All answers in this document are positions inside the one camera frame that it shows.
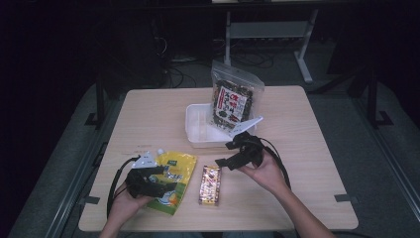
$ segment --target wire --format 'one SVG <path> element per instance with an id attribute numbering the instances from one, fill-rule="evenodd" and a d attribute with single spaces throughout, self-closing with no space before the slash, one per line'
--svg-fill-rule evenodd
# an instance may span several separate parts
<path id="1" fill-rule="evenodd" d="M 333 234 L 336 234 L 336 235 L 352 235 L 352 236 L 359 236 L 359 237 L 364 237 L 364 238 L 372 238 L 371 236 L 353 232 L 353 231 L 332 231 L 332 232 Z"/>
<path id="2" fill-rule="evenodd" d="M 173 61 L 172 62 L 172 67 L 178 67 L 178 66 L 186 66 L 186 65 L 203 65 L 206 67 L 212 67 L 211 64 L 200 61 L 200 60 L 194 60 L 194 61 Z"/>
<path id="3" fill-rule="evenodd" d="M 159 57 L 163 58 L 163 57 L 164 57 L 164 53 L 165 53 L 165 52 L 166 52 L 166 50 L 167 50 L 167 41 L 166 41 L 166 39 L 165 39 L 165 38 L 162 38 L 162 37 L 156 37 L 155 39 L 156 39 L 156 40 L 161 40 L 161 41 L 163 41 L 163 42 L 164 42 L 164 48 L 163 48 L 163 50 L 161 50 L 161 53 L 157 53 L 157 55 L 158 55 Z"/>
<path id="4" fill-rule="evenodd" d="M 127 190 L 127 187 L 124 187 L 122 190 L 120 190 L 117 194 L 114 195 L 114 199 L 117 198 L 118 195 L 121 194 L 121 192 Z"/>
<path id="5" fill-rule="evenodd" d="M 169 82 L 169 87 L 170 88 L 177 88 L 178 86 L 180 86 L 182 84 L 183 80 L 186 77 L 188 77 L 188 78 L 190 78 L 192 80 L 192 82 L 194 83 L 194 87 L 197 87 L 197 81 L 192 76 L 190 76 L 188 74 L 185 74 L 181 70 L 179 70 L 177 68 L 174 68 L 174 67 L 169 68 L 168 71 L 169 71 L 169 78 L 170 78 L 170 82 Z M 171 77 L 171 74 L 176 75 L 176 76 L 181 76 L 181 81 L 177 85 L 175 85 L 175 86 L 172 85 L 172 77 Z"/>
<path id="6" fill-rule="evenodd" d="M 107 202 L 107 213 L 106 216 L 109 216 L 109 212 L 111 211 L 111 207 L 112 207 L 112 203 L 114 203 L 114 192 L 115 192 L 115 187 L 117 187 L 117 182 L 118 179 L 120 178 L 121 172 L 123 171 L 124 167 L 129 163 L 129 162 L 134 162 L 136 161 L 138 158 L 131 158 L 128 161 L 126 161 L 123 166 L 117 170 L 117 173 L 114 176 L 114 180 L 112 181 L 111 187 L 109 189 L 109 194 L 108 194 L 108 202 Z"/>
<path id="7" fill-rule="evenodd" d="M 236 63 L 245 65 L 245 66 L 253 66 L 258 68 L 271 68 L 274 66 L 274 58 L 278 54 L 280 54 L 286 47 L 294 43 L 294 39 L 288 39 L 286 44 L 284 44 L 278 52 L 274 53 L 273 55 L 270 54 L 262 54 L 261 47 L 258 44 L 258 41 L 253 41 L 248 45 L 248 48 L 252 51 L 251 53 L 247 54 L 245 53 L 245 50 L 242 50 L 243 55 L 241 55 L 241 52 L 231 54 L 232 60 L 234 60 Z M 249 59 L 249 56 L 254 56 L 260 58 L 257 61 L 254 61 L 252 59 Z"/>
<path id="8" fill-rule="evenodd" d="M 261 140 L 269 143 L 269 145 L 274 149 L 275 153 L 277 154 L 277 156 L 280 158 L 280 154 L 278 153 L 277 149 L 275 148 L 275 146 L 268 140 L 264 139 L 264 138 L 260 138 Z"/>

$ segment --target floor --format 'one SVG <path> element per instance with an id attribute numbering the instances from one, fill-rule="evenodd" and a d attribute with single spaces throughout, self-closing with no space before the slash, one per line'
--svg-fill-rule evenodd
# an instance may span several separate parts
<path id="1" fill-rule="evenodd" d="M 299 41 L 258 44 L 257 48 L 238 44 L 246 50 L 235 50 L 233 66 L 255 74 L 266 86 L 301 85 L 309 92 L 337 77 L 327 74 L 334 42 L 309 45 L 305 60 L 314 79 L 312 84 L 303 82 L 294 60 Z M 212 86 L 211 61 L 187 58 L 177 55 L 178 61 L 167 69 L 170 76 L 162 87 Z M 323 94 L 308 93 L 308 99 L 344 186 L 354 199 L 360 224 L 352 232 L 377 238 L 419 237 L 420 217 L 409 198 L 417 196 L 418 200 L 420 192 L 420 131 L 392 91 L 382 84 L 378 86 L 377 111 L 385 111 L 393 125 L 373 129 L 366 119 L 367 94 L 350 97 L 346 90 L 351 82 L 347 80 Z M 9 237 L 97 237 L 98 233 L 80 231 L 77 223 L 123 103 L 124 94 L 119 99 L 106 98 L 101 127 L 85 125 L 88 116 L 96 112 L 95 85 L 85 92 Z M 413 189 L 407 189 L 405 179 Z M 295 237 L 292 231 L 282 234 Z"/>

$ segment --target wooden table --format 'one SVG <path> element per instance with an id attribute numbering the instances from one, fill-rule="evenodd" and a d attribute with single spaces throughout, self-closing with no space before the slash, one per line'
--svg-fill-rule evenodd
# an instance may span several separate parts
<path id="1" fill-rule="evenodd" d="M 145 208 L 123 230 L 226 231 L 290 230 L 293 224 L 269 192 L 238 171 L 222 172 L 220 204 L 199 205 L 203 166 L 229 158 L 226 148 L 194 149 L 184 128 L 189 104 L 209 103 L 212 88 L 133 90 L 127 94 L 90 196 L 79 221 L 83 231 L 100 231 L 106 222 L 107 195 L 116 171 L 128 159 L 145 151 L 179 151 L 198 157 L 190 184 L 173 216 Z M 256 135 L 271 141 L 286 166 L 292 190 L 330 229 L 353 229 L 358 219 L 346 194 L 304 90 L 299 86 L 268 86 L 262 97 L 264 117 Z M 121 175 L 125 179 L 130 167 Z"/>

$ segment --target clear plastic wrapper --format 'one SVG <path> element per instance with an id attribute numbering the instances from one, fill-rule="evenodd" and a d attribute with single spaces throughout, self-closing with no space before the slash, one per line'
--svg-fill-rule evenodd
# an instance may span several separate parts
<path id="1" fill-rule="evenodd" d="M 212 113 L 208 123 L 229 133 L 258 114 L 264 84 L 255 75 L 213 60 Z"/>

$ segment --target snack bag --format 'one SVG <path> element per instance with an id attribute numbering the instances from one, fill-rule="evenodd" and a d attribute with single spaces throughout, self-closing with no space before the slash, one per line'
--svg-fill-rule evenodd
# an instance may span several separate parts
<path id="1" fill-rule="evenodd" d="M 208 122 L 223 132 L 229 132 L 239 122 L 248 121 L 258 113 L 264 84 L 255 75 L 213 61 L 212 113 Z"/>
<path id="2" fill-rule="evenodd" d="M 164 166 L 163 175 L 152 175 L 149 179 L 160 183 L 177 182 L 177 185 L 162 198 L 149 202 L 148 207 L 173 215 L 185 194 L 197 158 L 179 152 L 165 152 L 156 161 L 158 166 Z"/>

